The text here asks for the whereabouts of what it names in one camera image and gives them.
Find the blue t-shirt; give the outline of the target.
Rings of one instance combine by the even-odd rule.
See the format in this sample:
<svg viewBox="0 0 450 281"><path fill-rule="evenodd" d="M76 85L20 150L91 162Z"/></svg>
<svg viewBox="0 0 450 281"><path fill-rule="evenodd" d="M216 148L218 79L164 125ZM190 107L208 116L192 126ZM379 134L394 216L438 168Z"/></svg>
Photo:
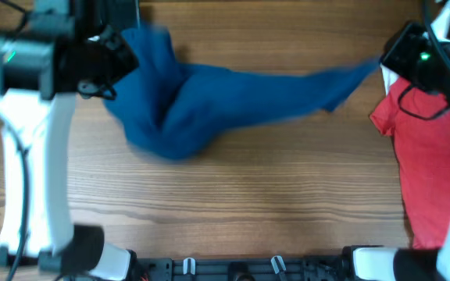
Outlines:
<svg viewBox="0 0 450 281"><path fill-rule="evenodd" d="M367 59L303 76L244 73L178 61L161 27L122 35L139 66L105 107L130 144L169 160L198 154L228 130L332 112L378 67Z"/></svg>

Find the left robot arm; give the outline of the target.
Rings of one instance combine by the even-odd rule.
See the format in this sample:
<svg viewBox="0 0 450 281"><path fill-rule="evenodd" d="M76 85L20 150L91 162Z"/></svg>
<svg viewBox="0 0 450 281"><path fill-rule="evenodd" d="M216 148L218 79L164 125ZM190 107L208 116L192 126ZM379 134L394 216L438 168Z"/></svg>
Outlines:
<svg viewBox="0 0 450 281"><path fill-rule="evenodd" d="M107 1L36 1L18 27L0 30L0 120L5 214L0 266L36 265L67 280L138 280L133 251L100 226L71 221L67 152L78 97L116 98L138 67L109 23Z"/></svg>

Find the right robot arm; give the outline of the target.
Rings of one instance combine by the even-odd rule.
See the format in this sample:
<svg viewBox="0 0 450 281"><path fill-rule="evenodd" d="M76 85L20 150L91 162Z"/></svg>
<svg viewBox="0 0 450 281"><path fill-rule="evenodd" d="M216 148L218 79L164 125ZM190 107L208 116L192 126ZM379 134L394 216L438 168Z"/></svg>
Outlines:
<svg viewBox="0 0 450 281"><path fill-rule="evenodd" d="M386 95L371 114L392 139L412 246L351 246L350 280L450 280L450 1L407 23L380 59Z"/></svg>

